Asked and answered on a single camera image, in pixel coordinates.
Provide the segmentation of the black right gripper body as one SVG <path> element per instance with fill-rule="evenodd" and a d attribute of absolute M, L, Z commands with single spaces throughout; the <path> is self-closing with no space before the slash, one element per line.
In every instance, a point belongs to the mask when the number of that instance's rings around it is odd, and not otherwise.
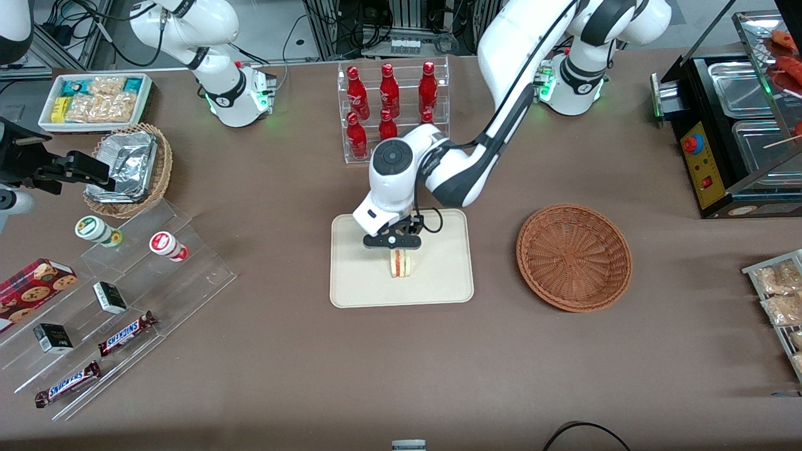
<path fill-rule="evenodd" d="M 60 190 L 62 183 L 48 178 L 55 154 L 44 146 L 52 138 L 12 123 L 2 122 L 1 183 L 7 187 L 26 187 L 39 190 Z"/>

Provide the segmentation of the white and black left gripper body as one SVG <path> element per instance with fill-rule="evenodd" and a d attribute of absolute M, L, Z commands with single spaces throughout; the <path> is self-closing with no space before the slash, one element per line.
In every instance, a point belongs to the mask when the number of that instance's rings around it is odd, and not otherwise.
<path fill-rule="evenodd" d="M 370 199 L 365 199 L 353 211 L 353 219 L 366 234 L 363 245 L 369 249 L 419 249 L 423 231 L 423 215 L 415 209 L 406 217 L 379 209 Z"/>

